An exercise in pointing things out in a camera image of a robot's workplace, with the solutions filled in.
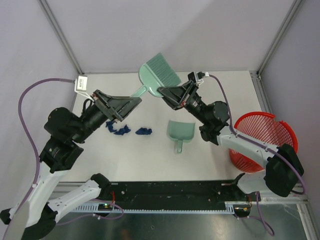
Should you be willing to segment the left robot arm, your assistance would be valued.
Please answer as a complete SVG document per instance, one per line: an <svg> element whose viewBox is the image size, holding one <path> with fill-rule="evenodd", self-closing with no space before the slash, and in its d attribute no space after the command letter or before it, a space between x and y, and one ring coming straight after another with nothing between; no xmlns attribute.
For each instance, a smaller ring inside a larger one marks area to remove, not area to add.
<svg viewBox="0 0 320 240"><path fill-rule="evenodd" d="M81 116L65 107L54 109L48 116L44 129L50 139L39 155L36 182L15 207L0 213L0 219L8 226L4 239L40 240L76 207L111 196L111 182L96 173L77 189L50 199L84 151L80 145L106 121L123 121L142 102L140 97L110 96L100 90L95 90L91 97L90 104L83 104Z"/></svg>

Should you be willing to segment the green dustpan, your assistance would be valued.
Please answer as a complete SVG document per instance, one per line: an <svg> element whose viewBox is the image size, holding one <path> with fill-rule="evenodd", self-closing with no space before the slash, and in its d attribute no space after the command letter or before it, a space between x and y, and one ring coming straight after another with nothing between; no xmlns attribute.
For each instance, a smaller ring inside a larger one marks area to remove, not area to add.
<svg viewBox="0 0 320 240"><path fill-rule="evenodd" d="M168 137L175 142L175 151L178 154L183 152L183 143L190 142L195 135L195 126L194 122L179 122L169 120L167 126L167 135Z"/></svg>

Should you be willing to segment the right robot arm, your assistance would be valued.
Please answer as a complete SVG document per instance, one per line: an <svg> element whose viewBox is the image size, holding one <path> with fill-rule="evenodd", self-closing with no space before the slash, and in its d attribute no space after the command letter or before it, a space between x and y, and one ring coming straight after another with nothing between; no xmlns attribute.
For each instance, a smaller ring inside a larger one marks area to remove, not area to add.
<svg viewBox="0 0 320 240"><path fill-rule="evenodd" d="M271 191L284 198L293 193L304 174L294 148L286 143L270 144L235 130L228 103L206 104L198 95L198 89L190 80L181 86L159 87L158 92L171 109L186 109L202 123L199 131L204 141L234 150L263 168L259 172L240 174L234 181L236 185L230 188L231 196L242 201L253 192Z"/></svg>

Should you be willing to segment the blue paper scrap large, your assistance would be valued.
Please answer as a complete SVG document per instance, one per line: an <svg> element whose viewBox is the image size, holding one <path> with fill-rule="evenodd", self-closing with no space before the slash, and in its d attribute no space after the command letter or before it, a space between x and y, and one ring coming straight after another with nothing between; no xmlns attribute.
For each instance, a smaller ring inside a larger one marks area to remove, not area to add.
<svg viewBox="0 0 320 240"><path fill-rule="evenodd" d="M136 135L142 135L142 136L148 136L148 135L151 135L152 133L153 133L152 129L146 128L146 127L141 127L135 132Z"/></svg>

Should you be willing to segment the green hand brush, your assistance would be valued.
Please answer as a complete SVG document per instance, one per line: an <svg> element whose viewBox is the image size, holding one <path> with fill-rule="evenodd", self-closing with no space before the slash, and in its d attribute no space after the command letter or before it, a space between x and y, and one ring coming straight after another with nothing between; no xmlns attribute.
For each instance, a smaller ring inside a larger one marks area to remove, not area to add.
<svg viewBox="0 0 320 240"><path fill-rule="evenodd" d="M162 98L163 95L158 91L158 88L176 87L181 83L181 79L161 53L152 57L139 68L138 78L142 86L131 95L133 98L139 98L146 92L154 97Z"/></svg>

